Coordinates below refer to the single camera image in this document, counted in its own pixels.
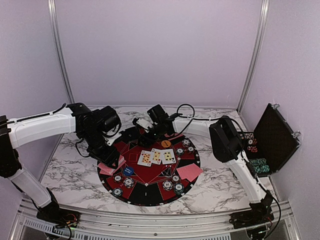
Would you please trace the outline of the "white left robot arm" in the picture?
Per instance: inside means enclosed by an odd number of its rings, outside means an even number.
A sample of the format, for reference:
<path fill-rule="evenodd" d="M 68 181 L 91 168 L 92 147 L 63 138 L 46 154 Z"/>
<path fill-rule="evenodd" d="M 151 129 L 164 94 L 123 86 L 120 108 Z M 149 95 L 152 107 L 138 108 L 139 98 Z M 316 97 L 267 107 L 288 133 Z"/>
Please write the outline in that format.
<path fill-rule="evenodd" d="M 0 176 L 8 179 L 43 209 L 53 223 L 63 219 L 55 198 L 20 161 L 18 150 L 65 134 L 75 133 L 87 144 L 87 156 L 117 168 L 120 153 L 114 141 L 120 137 L 121 119 L 111 106 L 91 110 L 84 103 L 63 104 L 59 109 L 8 119 L 0 117 Z"/>

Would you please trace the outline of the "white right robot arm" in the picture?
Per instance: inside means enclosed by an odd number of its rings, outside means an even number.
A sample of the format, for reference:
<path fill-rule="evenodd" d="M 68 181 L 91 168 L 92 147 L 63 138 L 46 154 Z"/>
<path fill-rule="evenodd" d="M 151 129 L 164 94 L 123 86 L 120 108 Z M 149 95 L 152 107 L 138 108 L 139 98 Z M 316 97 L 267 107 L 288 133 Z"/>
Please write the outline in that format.
<path fill-rule="evenodd" d="M 121 132 L 115 146 L 124 165 L 106 181 L 108 191 L 129 204 L 158 206 L 175 201 L 196 182 L 200 157 L 186 134 L 211 140 L 214 157 L 230 168 L 249 199 L 247 219 L 258 224 L 272 203 L 268 190 L 248 163 L 243 141 L 232 119 L 223 116 L 215 123 L 189 122 L 177 113 L 167 114 L 160 105 L 148 110 L 150 121 L 135 119 Z"/>

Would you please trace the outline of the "blue small blind button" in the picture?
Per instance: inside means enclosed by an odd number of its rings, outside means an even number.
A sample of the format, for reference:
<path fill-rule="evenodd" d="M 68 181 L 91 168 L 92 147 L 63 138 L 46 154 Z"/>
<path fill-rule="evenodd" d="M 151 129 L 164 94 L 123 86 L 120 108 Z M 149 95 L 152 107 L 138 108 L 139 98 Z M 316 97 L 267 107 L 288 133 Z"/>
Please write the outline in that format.
<path fill-rule="evenodd" d="M 124 169 L 123 169 L 123 174 L 127 177 L 130 177 L 130 176 L 134 176 L 135 175 L 135 170 L 133 167 L 130 167 L 130 166 L 126 166 Z"/>

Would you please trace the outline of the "single red playing card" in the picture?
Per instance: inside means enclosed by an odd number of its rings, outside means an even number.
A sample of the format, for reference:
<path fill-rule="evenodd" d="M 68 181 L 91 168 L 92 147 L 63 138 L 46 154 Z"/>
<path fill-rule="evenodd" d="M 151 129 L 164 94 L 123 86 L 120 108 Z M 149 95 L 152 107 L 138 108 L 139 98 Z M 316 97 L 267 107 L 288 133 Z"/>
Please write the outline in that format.
<path fill-rule="evenodd" d="M 100 174 L 112 176 L 121 166 L 119 165 L 117 168 L 111 168 L 103 163 L 99 163 L 97 167 L 100 169 Z"/>

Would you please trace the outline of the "orange big blind button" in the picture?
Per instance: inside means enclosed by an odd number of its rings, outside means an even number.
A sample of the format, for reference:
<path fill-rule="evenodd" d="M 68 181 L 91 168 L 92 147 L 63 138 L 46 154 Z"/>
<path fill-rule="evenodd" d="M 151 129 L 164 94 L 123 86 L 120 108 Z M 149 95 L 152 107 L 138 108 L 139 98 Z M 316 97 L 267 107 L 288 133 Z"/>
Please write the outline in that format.
<path fill-rule="evenodd" d="M 171 145 L 172 145 L 172 144 L 171 144 L 171 142 L 170 142 L 169 140 L 163 140 L 163 141 L 161 142 L 161 146 L 162 146 L 163 148 L 169 148 Z"/>

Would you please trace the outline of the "red brown poker chip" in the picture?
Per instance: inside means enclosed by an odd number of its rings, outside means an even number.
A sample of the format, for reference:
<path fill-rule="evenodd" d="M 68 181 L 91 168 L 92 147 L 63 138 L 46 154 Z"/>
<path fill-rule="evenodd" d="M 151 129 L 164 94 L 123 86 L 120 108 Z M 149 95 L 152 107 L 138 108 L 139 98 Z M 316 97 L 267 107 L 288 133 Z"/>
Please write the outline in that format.
<path fill-rule="evenodd" d="M 122 176 L 121 175 L 115 175 L 114 178 L 113 178 L 113 181 L 115 183 L 120 183 L 122 181 Z"/>
<path fill-rule="evenodd" d="M 188 151 L 189 153 L 193 153 L 193 152 L 195 151 L 195 148 L 192 147 L 192 146 L 189 146 L 189 147 L 187 148 L 187 151 Z"/>
<path fill-rule="evenodd" d="M 173 175 L 172 176 L 172 181 L 175 183 L 178 183 L 180 181 L 180 177 L 178 175 Z"/>

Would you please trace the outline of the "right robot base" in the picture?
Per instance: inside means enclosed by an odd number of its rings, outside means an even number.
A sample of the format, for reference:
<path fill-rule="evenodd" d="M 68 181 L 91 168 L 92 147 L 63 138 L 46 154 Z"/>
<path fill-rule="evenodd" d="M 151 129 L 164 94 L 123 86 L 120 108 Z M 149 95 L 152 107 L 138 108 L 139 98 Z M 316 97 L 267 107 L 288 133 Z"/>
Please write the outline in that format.
<path fill-rule="evenodd" d="M 232 213 L 229 223 L 234 229 L 246 228 L 247 236 L 251 240 L 261 240 L 270 229 L 267 223 L 272 225 L 274 219 L 271 209 L 251 209 Z"/>

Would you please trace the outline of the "ten of hearts card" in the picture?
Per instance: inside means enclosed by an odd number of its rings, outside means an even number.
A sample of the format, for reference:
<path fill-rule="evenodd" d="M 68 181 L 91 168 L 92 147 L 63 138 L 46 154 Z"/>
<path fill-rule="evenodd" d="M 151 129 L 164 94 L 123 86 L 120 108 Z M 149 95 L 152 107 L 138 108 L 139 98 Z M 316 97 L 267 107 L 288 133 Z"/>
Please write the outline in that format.
<path fill-rule="evenodd" d="M 152 165 L 153 157 L 154 153 L 152 151 L 142 150 L 137 164 L 140 166 L 150 167 Z"/>

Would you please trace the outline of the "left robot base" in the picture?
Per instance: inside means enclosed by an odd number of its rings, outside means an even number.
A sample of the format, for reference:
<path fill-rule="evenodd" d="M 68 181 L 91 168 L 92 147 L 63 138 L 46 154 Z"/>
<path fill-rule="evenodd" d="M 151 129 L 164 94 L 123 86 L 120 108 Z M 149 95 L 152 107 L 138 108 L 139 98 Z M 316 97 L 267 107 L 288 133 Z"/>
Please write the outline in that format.
<path fill-rule="evenodd" d="M 60 208 L 58 204 L 52 202 L 45 207 L 39 207 L 36 217 L 40 220 L 56 224 L 57 228 L 76 227 L 79 222 L 80 213 Z"/>

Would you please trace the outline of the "five of hearts card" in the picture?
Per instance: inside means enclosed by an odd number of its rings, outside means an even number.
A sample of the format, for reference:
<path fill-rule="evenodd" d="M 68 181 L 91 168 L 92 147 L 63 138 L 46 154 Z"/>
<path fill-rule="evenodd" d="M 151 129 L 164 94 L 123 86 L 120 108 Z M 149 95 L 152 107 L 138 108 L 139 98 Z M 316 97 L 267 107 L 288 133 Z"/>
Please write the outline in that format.
<path fill-rule="evenodd" d="M 157 148 L 152 148 L 151 152 L 153 153 L 153 158 L 151 160 L 151 163 L 160 165 L 164 157 L 162 150 Z"/>

